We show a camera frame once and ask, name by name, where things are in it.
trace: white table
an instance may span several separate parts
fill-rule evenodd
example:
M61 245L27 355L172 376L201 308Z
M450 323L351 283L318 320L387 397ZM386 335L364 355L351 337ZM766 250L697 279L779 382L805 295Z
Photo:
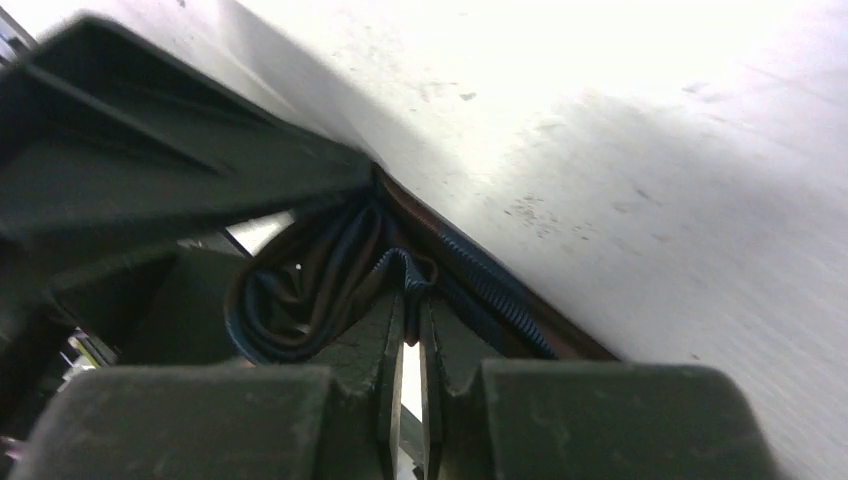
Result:
M621 356L728 372L791 477L848 478L848 2L45 3L3 5L368 150Z

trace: robotic claw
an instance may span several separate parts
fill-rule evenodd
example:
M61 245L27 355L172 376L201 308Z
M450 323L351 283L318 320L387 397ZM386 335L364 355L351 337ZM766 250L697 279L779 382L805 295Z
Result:
M394 478L398 445L427 479L776 475L720 372L615 361L367 157L119 26L83 20L0 89L18 94L0 114L41 129L0 138L15 185L78 181L0 204L3 277L26 279L3 298L23 326L0 354L4 411L74 329L114 365L56 395L14 480ZM296 221L255 257L176 240L282 209ZM421 344L418 452L403 341Z

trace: floor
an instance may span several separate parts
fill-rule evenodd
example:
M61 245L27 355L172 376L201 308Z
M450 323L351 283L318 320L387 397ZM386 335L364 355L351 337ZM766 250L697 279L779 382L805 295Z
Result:
M787 477L848 476L848 2L3 2L368 151L622 357L731 375Z

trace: white surface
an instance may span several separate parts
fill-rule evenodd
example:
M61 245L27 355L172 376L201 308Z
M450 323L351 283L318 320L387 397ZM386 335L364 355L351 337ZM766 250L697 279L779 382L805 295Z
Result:
M83 2L45 3L4 0L35 34ZM789 475L848 478L845 2L245 3L311 54L224 0L85 2L367 149L622 356L730 373Z

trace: folded fabric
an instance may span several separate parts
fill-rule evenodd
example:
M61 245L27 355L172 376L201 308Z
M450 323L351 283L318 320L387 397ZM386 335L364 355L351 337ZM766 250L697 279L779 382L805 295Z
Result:
M386 290L404 297L410 345L422 300L440 296L505 356L613 358L378 167L370 191L298 218L250 260L227 295L227 331L254 364L306 360Z

